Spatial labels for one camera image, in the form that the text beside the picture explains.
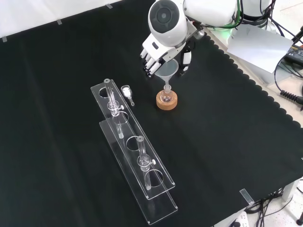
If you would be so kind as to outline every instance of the glass funnel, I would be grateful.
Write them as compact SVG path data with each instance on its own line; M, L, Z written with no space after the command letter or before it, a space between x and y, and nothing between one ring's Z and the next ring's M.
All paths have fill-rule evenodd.
M170 102L173 100L174 95L171 91L171 86L169 85L170 78L178 71L179 64L176 59L164 63L161 68L159 68L155 75L160 77L165 81L164 90L160 94L160 100L163 102Z

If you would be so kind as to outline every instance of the black table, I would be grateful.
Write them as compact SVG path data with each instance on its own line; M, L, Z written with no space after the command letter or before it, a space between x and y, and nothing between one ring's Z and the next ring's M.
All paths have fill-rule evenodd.
M113 79L176 187L177 213L155 226L209 227L303 175L300 125L209 37L171 79L178 106L159 110L159 78L139 59L152 0L125 0L0 43L0 225L146 226L99 128L90 87Z

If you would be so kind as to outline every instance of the robotic hand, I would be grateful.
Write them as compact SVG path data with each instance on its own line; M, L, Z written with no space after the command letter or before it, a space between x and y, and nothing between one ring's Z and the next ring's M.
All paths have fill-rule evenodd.
M202 27L194 26L192 21L223 26L231 22L235 6L236 0L157 0L148 13L151 34L140 54L147 76L151 77L164 62L180 52L185 72L191 62L189 39L192 36L200 39L204 35Z

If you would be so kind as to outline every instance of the glass tube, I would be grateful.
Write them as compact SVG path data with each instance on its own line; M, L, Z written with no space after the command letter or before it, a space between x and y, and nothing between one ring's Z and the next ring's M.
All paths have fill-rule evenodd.
M113 90L110 86L110 79L105 79L104 80L104 84L105 84L105 89L106 89L106 92L107 92L107 97L108 97L108 108L111 112L111 114L113 116L116 116L118 114L118 107L119 107L119 103L115 100L115 97L114 97L114 93L113 93Z
M150 190L152 188L150 173L148 172L150 169L150 158L148 158L146 155L144 137L138 136L136 140L137 140L139 155L140 155L139 163L141 166L141 170L143 171L145 187L147 190Z

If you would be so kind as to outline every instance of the clear acrylic stand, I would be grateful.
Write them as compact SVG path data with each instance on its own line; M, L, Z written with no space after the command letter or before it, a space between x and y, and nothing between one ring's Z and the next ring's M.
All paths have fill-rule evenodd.
M91 90L106 118L100 127L148 224L176 212L168 192L175 183L113 80Z

